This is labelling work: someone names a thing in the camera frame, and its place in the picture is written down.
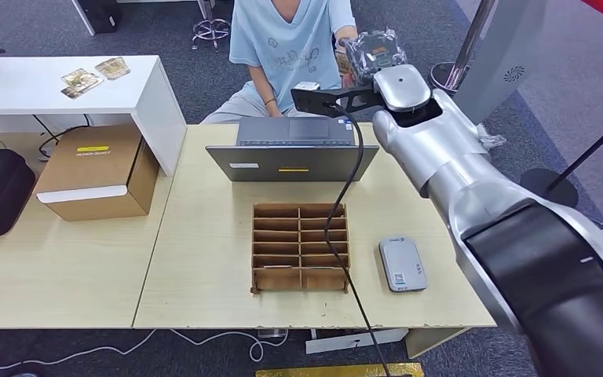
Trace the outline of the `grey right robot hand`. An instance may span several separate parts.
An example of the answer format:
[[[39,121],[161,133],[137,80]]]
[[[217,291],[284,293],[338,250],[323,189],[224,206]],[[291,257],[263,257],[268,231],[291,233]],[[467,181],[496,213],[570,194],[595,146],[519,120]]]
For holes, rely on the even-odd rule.
[[[373,82],[377,72],[407,63],[393,29],[364,31],[343,43],[350,69],[358,86]]]

